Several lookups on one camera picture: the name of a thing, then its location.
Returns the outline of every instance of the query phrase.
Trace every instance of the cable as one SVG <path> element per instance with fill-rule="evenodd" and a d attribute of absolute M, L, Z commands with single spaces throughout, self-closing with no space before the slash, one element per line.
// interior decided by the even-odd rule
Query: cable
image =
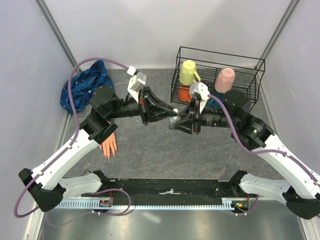
<path fill-rule="evenodd" d="M 320 187 L 320 183 L 318 183 L 318 180 L 316 179 L 316 177 L 311 172 L 309 172 L 309 170 L 300 161 L 298 161 L 294 156 L 287 155 L 287 153 L 285 151 L 281 151 L 281 150 L 277 150 L 277 149 L 251 151 L 251 150 L 248 150 L 245 146 L 243 146 L 225 105 L 216 96 L 209 94 L 208 97 L 214 99 L 220 105 L 220 107 L 223 110 L 223 113 L 224 113 L 224 115 L 230 125 L 231 131 L 233 133 L 233 137 L 243 151 L 245 151 L 246 153 L 251 154 L 251 155 L 259 155 L 259 154 L 266 154 L 266 153 L 276 153 L 276 154 L 284 155 L 284 156 L 288 157 L 290 160 L 292 160 L 293 162 L 295 162 L 300 168 L 302 168 L 302 170 Z"/>
<path fill-rule="evenodd" d="M 100 212 L 99 214 L 110 215 L 110 216 L 121 216 L 121 215 L 124 215 L 129 210 L 129 208 L 131 207 L 131 198 L 130 198 L 129 194 L 126 191 L 124 191 L 122 189 L 118 189 L 118 188 L 111 188 L 111 189 L 107 189 L 107 190 L 103 190 L 103 191 L 91 192 L 91 193 L 88 193 L 88 194 L 97 195 L 97 194 L 103 194 L 103 193 L 112 192 L 112 191 L 117 191 L 117 192 L 121 192 L 121 193 L 125 194 L 127 196 L 127 198 L 128 198 L 128 207 L 124 211 L 119 212 L 119 213 Z M 65 225 L 68 225 L 68 224 L 72 223 L 73 221 L 75 221 L 75 220 L 77 220 L 79 218 L 82 218 L 83 216 L 86 216 L 86 215 L 92 214 L 92 213 L 96 213 L 96 212 L 93 211 L 93 210 L 84 212 L 84 213 L 80 214 L 79 216 L 75 217 L 74 219 L 71 219 L 71 220 L 69 220 L 69 221 L 67 221 L 67 222 L 65 222 L 63 224 L 59 224 L 59 225 L 55 225 L 55 224 L 51 223 L 49 221 L 48 215 L 46 216 L 45 220 L 51 227 L 60 228 L 60 227 L 63 227 Z"/>
<path fill-rule="evenodd" d="M 76 112 L 76 107 L 75 107 L 75 103 L 74 103 L 74 99 L 72 97 L 72 77 L 73 77 L 73 74 L 74 72 L 84 63 L 86 62 L 89 62 L 89 61 L 95 61 L 95 60 L 103 60 L 103 61 L 106 61 L 106 62 L 109 62 L 109 63 L 112 63 L 112 64 L 115 64 L 115 65 L 118 65 L 126 70 L 129 69 L 128 66 L 126 65 L 123 65 L 122 63 L 119 63 L 117 61 L 114 61 L 114 60 L 111 60 L 111 59 L 108 59 L 108 58 L 104 58 L 104 57 L 90 57 L 90 58 L 87 58 L 87 59 L 84 59 L 82 60 L 81 62 L 79 62 L 77 65 L 74 66 L 74 68 L 71 70 L 71 73 L 70 73 L 70 76 L 69 76 L 69 80 L 68 80 L 68 95 L 69 95 L 69 99 L 70 99 L 70 105 L 71 105 L 71 108 L 72 108 L 72 112 L 73 112 L 73 115 L 74 115 L 74 118 L 75 118 L 75 132 L 74 132 L 74 136 L 70 142 L 70 146 L 72 146 L 75 141 L 77 140 L 77 137 L 78 137 L 78 134 L 79 134 L 79 119 L 77 117 L 77 112 Z M 68 150 L 69 148 L 65 148 L 63 149 L 51 162 L 49 162 L 42 170 L 41 172 L 44 173 L 52 164 L 54 164 L 63 154 L 65 154 L 65 152 Z M 13 209 L 13 214 L 16 218 L 24 218 L 26 216 L 29 216 L 30 214 L 32 214 L 34 211 L 36 211 L 39 207 L 37 206 L 36 208 L 32 209 L 31 211 L 25 213 L 25 214 L 18 214 L 18 207 L 19 207 L 19 204 L 21 202 L 21 199 L 23 198 L 23 196 L 25 195 L 25 193 L 28 191 L 28 189 L 30 188 L 30 186 L 40 177 L 39 174 L 37 174 L 25 187 L 24 189 L 22 190 L 22 192 L 20 193 L 15 205 L 14 205 L 14 209 Z"/>

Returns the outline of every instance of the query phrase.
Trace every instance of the yellow mug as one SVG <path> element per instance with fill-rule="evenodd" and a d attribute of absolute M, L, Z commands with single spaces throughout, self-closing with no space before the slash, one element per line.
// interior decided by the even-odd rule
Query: yellow mug
<path fill-rule="evenodd" d="M 184 61 L 180 69 L 180 83 L 182 83 L 185 86 L 190 86 L 196 81 L 196 78 L 199 82 L 201 82 L 201 78 L 197 73 L 196 63 L 192 60 Z"/>

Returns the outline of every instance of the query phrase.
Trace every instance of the human hand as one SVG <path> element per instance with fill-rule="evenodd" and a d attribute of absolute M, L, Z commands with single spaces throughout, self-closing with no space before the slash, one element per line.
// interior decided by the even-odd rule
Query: human hand
<path fill-rule="evenodd" d="M 110 149 L 112 151 L 112 155 L 116 156 L 117 143 L 114 132 L 100 145 L 100 149 L 103 151 L 104 156 L 107 159 L 110 159 Z"/>

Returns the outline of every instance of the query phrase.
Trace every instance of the orange mug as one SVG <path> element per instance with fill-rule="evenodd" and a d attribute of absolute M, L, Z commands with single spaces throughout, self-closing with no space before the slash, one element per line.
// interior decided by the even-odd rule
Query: orange mug
<path fill-rule="evenodd" d="M 182 102 L 188 102 L 188 103 L 191 102 L 191 96 L 189 94 L 189 87 L 187 87 L 187 86 L 181 86 L 179 88 L 178 96 Z"/>

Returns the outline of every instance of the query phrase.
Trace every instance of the gray countertop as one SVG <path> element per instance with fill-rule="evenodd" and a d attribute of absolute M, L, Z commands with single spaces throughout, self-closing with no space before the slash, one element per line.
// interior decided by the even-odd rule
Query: gray countertop
<path fill-rule="evenodd" d="M 147 75 L 146 85 L 157 97 L 170 103 L 174 70 L 148 69 L 143 72 Z M 108 73 L 117 95 L 124 98 L 130 76 L 124 70 L 109 70 Z M 90 111 L 88 106 L 78 114 L 80 122 Z M 261 97 L 252 114 L 269 122 Z M 230 179 L 237 170 L 244 170 L 263 178 L 282 179 L 262 158 L 243 152 L 230 137 L 229 128 L 203 127 L 199 135 L 189 135 L 169 130 L 167 119 L 148 126 L 141 124 L 140 117 L 116 119 L 115 123 L 118 125 L 116 156 L 107 160 L 97 147 L 67 176 L 79 176 L 86 170 L 102 170 L 109 178 Z M 68 136 L 74 131 L 72 117 Z"/>

